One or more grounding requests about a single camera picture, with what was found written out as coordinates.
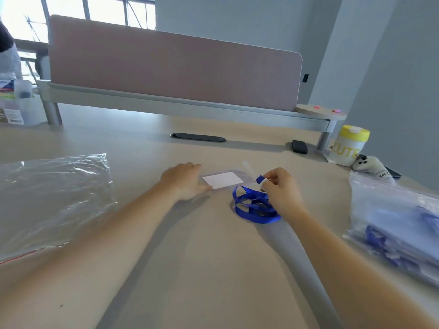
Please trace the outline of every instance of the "white stuffed toy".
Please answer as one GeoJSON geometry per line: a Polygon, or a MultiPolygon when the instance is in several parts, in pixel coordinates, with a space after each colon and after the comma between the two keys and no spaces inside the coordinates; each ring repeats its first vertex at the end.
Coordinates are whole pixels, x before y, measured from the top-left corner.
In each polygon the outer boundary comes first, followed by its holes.
{"type": "Polygon", "coordinates": [[[387,182],[391,185],[396,184],[394,178],[387,171],[387,168],[374,156],[358,155],[352,164],[352,169],[355,171],[368,172],[382,182],[387,182]]]}

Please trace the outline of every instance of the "wall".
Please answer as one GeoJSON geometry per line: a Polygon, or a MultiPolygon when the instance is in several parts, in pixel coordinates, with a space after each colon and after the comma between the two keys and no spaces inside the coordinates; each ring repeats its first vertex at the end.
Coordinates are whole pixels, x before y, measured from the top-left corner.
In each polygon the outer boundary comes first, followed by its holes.
{"type": "Polygon", "coordinates": [[[439,0],[400,0],[348,116],[364,152],[439,190],[439,0]]]}
{"type": "Polygon", "coordinates": [[[303,58],[302,75],[308,74],[308,81],[300,83],[299,104],[308,104],[316,82],[326,47],[334,28],[342,0],[314,0],[310,23],[299,53],[303,58]]]}
{"type": "MultiPolygon", "coordinates": [[[[343,0],[310,104],[348,113],[397,0],[343,0]]],[[[338,122],[335,134],[342,123],[338,122]]]]}
{"type": "Polygon", "coordinates": [[[156,0],[156,28],[298,52],[313,0],[156,0]]]}

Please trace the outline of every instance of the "table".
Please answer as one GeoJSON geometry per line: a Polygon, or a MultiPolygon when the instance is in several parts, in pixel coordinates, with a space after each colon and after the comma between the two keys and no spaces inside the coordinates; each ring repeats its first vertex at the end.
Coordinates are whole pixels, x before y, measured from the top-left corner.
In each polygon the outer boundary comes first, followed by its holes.
{"type": "MultiPolygon", "coordinates": [[[[336,235],[349,225],[349,169],[289,149],[319,133],[225,121],[60,104],[63,127],[0,127],[1,162],[107,153],[120,204],[151,187],[167,167],[192,161],[203,173],[282,166],[298,180],[311,213],[336,235]],[[226,143],[177,140],[172,132],[222,136],[226,143]]],[[[406,179],[407,185],[421,187],[406,179]]],[[[223,191],[177,206],[114,298],[98,328],[321,328],[337,323],[324,290],[284,222],[254,226],[223,191]]],[[[439,319],[439,289],[359,254],[439,319]]],[[[0,268],[0,288],[48,260],[41,253],[0,268]]]]}

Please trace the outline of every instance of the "white canister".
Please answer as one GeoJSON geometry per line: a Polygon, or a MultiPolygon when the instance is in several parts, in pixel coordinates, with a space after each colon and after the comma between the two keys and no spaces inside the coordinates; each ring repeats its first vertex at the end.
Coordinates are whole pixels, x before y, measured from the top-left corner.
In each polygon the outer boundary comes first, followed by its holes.
{"type": "Polygon", "coordinates": [[[331,149],[329,160],[337,165],[352,166],[369,135],[367,129],[344,125],[331,149]]]}

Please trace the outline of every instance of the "blue lanyard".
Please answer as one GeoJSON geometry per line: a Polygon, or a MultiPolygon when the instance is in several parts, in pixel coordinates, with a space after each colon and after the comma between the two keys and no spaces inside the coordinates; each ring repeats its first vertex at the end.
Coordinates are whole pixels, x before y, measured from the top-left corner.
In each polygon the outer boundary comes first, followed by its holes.
{"type": "Polygon", "coordinates": [[[239,217],[257,224],[269,224],[281,218],[271,204],[268,203],[268,195],[266,193],[258,192],[244,186],[238,187],[235,187],[233,190],[233,199],[235,200],[235,212],[239,217]],[[245,194],[237,196],[236,190],[238,187],[242,187],[245,194]],[[244,201],[248,200],[251,201],[251,204],[244,203],[244,201]],[[238,204],[244,205],[249,210],[242,210],[238,207],[238,204]]]}

